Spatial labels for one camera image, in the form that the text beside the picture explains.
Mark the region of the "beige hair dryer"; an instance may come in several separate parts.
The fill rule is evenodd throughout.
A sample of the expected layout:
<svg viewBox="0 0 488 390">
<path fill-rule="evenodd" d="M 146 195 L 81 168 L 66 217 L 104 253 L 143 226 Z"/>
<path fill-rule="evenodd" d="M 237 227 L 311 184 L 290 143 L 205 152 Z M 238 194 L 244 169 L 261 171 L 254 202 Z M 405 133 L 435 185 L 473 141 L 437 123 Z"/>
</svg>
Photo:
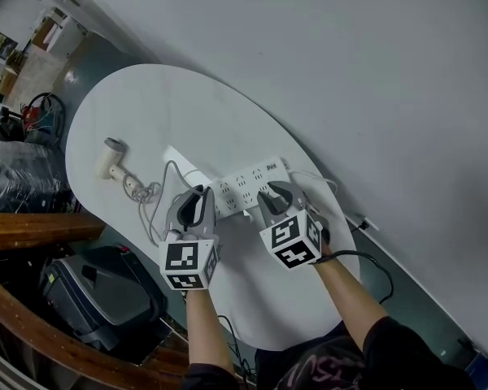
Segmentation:
<svg viewBox="0 0 488 390">
<path fill-rule="evenodd" d="M 121 166 L 126 150 L 125 144 L 112 137 L 107 137 L 96 163 L 96 176 L 102 180 L 120 182 L 129 193 L 132 193 L 135 189 L 141 189 L 142 183 Z"/>
</svg>

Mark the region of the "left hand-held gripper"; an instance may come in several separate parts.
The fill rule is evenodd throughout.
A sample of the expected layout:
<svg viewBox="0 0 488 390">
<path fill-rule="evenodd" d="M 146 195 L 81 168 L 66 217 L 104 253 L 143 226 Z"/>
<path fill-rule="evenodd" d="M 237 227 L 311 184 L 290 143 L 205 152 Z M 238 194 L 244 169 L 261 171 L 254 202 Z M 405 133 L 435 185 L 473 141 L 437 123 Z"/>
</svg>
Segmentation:
<svg viewBox="0 0 488 390">
<path fill-rule="evenodd" d="M 196 230 L 213 234 L 216 225 L 215 194 L 207 187 L 203 197 L 190 190 L 182 193 L 167 212 L 165 229 L 170 231 L 159 243 L 159 269 L 171 290 L 205 290 L 220 261 L 219 237 L 201 238 L 185 234 Z"/>
</svg>

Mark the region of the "white box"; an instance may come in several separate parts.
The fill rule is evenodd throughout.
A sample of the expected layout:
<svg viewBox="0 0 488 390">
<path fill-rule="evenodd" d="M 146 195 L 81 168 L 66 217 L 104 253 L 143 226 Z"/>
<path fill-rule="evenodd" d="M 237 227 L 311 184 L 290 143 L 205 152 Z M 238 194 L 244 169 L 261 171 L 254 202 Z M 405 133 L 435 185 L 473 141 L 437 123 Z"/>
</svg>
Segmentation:
<svg viewBox="0 0 488 390">
<path fill-rule="evenodd" d="M 68 16 L 60 24 L 54 25 L 44 39 L 46 52 L 54 58 L 67 59 L 84 38 L 79 24 Z"/>
</svg>

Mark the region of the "white door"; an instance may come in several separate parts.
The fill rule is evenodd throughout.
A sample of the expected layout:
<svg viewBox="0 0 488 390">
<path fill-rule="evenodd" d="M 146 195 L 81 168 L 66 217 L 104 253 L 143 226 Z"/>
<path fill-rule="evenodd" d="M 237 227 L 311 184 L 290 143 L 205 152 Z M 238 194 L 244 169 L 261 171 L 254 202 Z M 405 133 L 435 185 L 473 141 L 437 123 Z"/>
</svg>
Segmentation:
<svg viewBox="0 0 488 390">
<path fill-rule="evenodd" d="M 88 30 L 105 37 L 111 43 L 122 46 L 116 36 L 118 32 L 115 24 L 93 0 L 50 0 L 54 7 L 58 7 L 66 15 L 70 15 Z"/>
</svg>

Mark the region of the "open cardboard box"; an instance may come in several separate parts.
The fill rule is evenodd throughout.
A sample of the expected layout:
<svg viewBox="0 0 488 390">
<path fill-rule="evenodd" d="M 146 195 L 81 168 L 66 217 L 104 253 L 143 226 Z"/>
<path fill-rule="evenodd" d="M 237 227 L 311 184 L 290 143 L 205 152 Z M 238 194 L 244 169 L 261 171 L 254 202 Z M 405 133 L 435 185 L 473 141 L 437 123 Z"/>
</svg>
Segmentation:
<svg viewBox="0 0 488 390">
<path fill-rule="evenodd" d="M 57 7 L 53 7 L 48 12 L 43 12 L 41 19 L 33 29 L 31 44 L 42 50 L 47 50 L 52 35 L 66 17 L 67 15 Z"/>
</svg>

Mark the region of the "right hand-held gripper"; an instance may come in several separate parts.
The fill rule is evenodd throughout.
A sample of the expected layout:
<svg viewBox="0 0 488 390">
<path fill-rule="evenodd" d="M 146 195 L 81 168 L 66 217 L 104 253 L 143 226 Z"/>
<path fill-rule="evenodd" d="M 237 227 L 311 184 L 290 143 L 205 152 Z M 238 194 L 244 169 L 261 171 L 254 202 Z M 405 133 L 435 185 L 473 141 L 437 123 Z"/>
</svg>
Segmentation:
<svg viewBox="0 0 488 390">
<path fill-rule="evenodd" d="M 257 204 L 266 224 L 259 234 L 268 253 L 286 270 L 315 263 L 329 242 L 329 222 L 306 207 L 304 191 L 287 181 L 268 182 L 277 194 L 258 192 Z"/>
</svg>

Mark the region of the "white power strip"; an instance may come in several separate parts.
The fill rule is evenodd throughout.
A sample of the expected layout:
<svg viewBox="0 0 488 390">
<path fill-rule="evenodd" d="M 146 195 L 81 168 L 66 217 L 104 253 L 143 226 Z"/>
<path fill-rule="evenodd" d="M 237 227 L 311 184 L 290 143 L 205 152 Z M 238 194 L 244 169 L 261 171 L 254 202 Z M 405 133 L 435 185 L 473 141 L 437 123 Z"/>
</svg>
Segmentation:
<svg viewBox="0 0 488 390">
<path fill-rule="evenodd" d="M 216 219 L 225 219 L 257 206 L 260 192 L 278 197 L 268 186 L 271 181 L 290 182 L 286 163 L 280 157 L 270 158 L 212 181 L 210 188 L 215 195 Z"/>
</svg>

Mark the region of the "person's right forearm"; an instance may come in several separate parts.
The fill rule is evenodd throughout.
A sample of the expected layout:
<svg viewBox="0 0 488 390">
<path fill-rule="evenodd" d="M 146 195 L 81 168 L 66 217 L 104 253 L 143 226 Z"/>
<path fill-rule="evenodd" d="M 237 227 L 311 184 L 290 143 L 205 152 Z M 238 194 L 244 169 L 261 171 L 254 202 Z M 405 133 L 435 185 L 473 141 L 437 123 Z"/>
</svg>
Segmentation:
<svg viewBox="0 0 488 390">
<path fill-rule="evenodd" d="M 387 312 L 337 258 L 317 263 L 315 268 L 346 329 L 364 351 L 368 333 Z"/>
</svg>

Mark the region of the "plastic-wrapped dark stack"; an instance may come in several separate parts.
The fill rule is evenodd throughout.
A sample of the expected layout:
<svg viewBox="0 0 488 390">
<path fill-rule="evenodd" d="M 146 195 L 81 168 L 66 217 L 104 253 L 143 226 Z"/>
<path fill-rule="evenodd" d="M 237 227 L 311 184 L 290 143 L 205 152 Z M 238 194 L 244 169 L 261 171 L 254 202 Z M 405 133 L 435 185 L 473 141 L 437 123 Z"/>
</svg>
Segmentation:
<svg viewBox="0 0 488 390">
<path fill-rule="evenodd" d="M 0 213 L 65 213 L 72 208 L 60 150 L 0 141 Z"/>
</svg>

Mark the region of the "small cardboard box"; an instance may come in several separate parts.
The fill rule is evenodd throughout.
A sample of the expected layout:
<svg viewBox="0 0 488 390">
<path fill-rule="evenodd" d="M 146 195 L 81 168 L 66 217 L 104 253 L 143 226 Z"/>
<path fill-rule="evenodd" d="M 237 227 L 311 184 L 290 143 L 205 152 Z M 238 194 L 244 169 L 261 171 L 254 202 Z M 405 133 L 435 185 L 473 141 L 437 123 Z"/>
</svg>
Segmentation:
<svg viewBox="0 0 488 390">
<path fill-rule="evenodd" d="M 0 94 L 8 97 L 18 79 L 18 73 L 11 67 L 5 67 L 0 77 Z"/>
</svg>

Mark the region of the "dark blue bag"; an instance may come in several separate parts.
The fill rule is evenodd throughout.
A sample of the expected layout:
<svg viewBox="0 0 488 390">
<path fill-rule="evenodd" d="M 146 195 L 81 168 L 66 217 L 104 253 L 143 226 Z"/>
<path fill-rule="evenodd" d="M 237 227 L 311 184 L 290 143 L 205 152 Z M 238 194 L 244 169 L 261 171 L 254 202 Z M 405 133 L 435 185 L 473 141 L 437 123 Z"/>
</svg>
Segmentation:
<svg viewBox="0 0 488 390">
<path fill-rule="evenodd" d="M 460 346 L 472 354 L 472 359 L 464 368 L 476 386 L 488 386 L 488 354 L 477 348 L 471 340 L 458 339 Z"/>
</svg>

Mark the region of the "black printer with grey lid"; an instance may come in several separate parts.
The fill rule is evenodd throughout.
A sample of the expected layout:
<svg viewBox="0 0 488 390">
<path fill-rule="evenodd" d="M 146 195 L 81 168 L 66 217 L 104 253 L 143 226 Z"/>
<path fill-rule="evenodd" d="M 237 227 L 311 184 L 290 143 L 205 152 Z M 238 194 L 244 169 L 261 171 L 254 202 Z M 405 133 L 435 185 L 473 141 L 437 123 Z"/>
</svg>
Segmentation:
<svg viewBox="0 0 488 390">
<path fill-rule="evenodd" d="M 114 246 L 58 258 L 43 271 L 41 294 L 82 343 L 110 352 L 153 326 L 166 298 L 137 256 Z"/>
</svg>

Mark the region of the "person's black printed shirt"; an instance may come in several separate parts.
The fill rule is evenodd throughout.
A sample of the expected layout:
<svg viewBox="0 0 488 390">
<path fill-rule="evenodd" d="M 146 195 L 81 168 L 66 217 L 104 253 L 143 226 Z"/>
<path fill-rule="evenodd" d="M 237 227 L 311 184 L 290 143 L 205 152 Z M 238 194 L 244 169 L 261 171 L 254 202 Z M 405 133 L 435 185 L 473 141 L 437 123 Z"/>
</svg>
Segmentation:
<svg viewBox="0 0 488 390">
<path fill-rule="evenodd" d="M 255 355 L 256 390 L 476 390 L 412 329 L 377 321 L 358 347 L 343 325 L 282 352 Z"/>
</svg>

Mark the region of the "person's left forearm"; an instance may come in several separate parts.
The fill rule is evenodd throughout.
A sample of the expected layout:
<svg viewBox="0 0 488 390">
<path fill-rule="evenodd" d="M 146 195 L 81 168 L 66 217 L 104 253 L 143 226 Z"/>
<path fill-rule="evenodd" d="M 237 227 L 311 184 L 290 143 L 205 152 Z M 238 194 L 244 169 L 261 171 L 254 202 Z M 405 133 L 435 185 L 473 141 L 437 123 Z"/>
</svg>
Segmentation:
<svg viewBox="0 0 488 390">
<path fill-rule="evenodd" d="M 229 347 L 207 289 L 186 293 L 190 364 L 218 366 L 235 375 Z"/>
</svg>

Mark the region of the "white wall socket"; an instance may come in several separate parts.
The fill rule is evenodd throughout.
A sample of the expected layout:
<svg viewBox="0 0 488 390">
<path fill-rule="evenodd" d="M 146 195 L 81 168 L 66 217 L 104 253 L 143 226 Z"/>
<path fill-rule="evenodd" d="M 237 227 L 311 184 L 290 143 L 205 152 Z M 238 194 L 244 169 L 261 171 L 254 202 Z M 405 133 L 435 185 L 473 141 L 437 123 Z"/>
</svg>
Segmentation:
<svg viewBox="0 0 488 390">
<path fill-rule="evenodd" d="M 368 216 L 361 213 L 356 213 L 355 216 L 358 218 L 359 222 L 357 229 L 365 231 L 371 228 L 376 232 L 380 230 L 380 228 Z"/>
</svg>

